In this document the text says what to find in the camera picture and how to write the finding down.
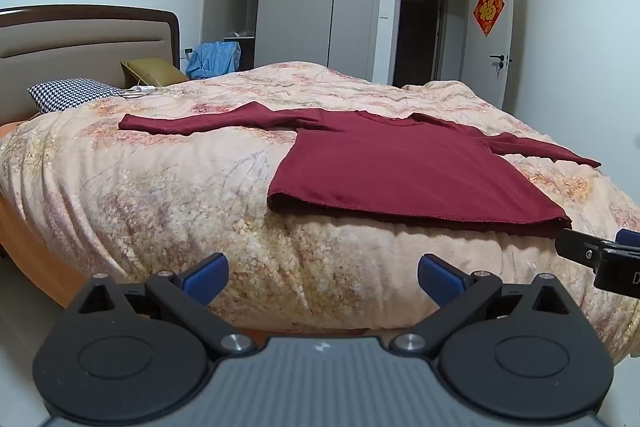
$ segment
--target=black and white pillow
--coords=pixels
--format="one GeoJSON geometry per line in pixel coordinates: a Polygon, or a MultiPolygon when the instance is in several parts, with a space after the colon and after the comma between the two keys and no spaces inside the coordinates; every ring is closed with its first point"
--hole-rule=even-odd
{"type": "Polygon", "coordinates": [[[42,114],[64,111],[84,102],[126,93],[124,89],[107,86],[90,78],[51,80],[31,86],[27,92],[42,114]]]}

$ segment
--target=gray ribbed surface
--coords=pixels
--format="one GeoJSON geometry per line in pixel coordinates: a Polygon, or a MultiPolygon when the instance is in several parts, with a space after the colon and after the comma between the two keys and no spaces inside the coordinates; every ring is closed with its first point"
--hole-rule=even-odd
{"type": "MultiPolygon", "coordinates": [[[[71,427],[54,420],[50,427],[71,427]]],[[[188,406],[149,427],[504,427],[440,386],[430,366],[395,357],[374,338],[272,339],[225,360],[188,406]]],[[[604,427],[594,417],[566,424],[604,427]]]]}

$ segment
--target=white logo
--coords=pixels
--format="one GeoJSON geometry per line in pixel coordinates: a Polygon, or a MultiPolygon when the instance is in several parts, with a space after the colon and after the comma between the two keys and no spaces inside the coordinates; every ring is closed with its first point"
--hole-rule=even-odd
{"type": "Polygon", "coordinates": [[[316,344],[314,347],[316,348],[317,351],[320,351],[321,353],[324,353],[325,349],[331,349],[331,344],[327,344],[326,342],[322,342],[321,344],[316,344]]]}

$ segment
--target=blue gripper pad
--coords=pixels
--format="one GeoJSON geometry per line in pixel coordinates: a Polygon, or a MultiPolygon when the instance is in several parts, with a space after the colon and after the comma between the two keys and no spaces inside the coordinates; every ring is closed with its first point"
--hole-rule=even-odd
{"type": "Polygon", "coordinates": [[[640,232],[620,229],[616,234],[616,243],[620,243],[620,245],[626,245],[627,247],[640,248],[640,232]]]}
{"type": "Polygon", "coordinates": [[[469,276],[432,253],[418,263],[418,284],[441,308],[465,292],[469,276]]]}
{"type": "Polygon", "coordinates": [[[228,280],[229,263],[221,253],[210,255],[177,277],[178,287],[203,306],[222,292],[228,280]]]}

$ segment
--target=black circular housing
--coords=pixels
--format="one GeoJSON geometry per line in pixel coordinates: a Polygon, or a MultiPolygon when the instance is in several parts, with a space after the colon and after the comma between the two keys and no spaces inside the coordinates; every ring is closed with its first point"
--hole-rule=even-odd
{"type": "Polygon", "coordinates": [[[438,368],[463,399],[501,417],[554,421],[596,410],[613,365],[579,324],[546,312],[476,323],[449,338],[438,368]]]}
{"type": "Polygon", "coordinates": [[[82,317],[53,331],[33,362],[50,412],[86,425],[126,425],[177,409],[203,382],[202,343],[171,323],[134,314],[82,317]]]}

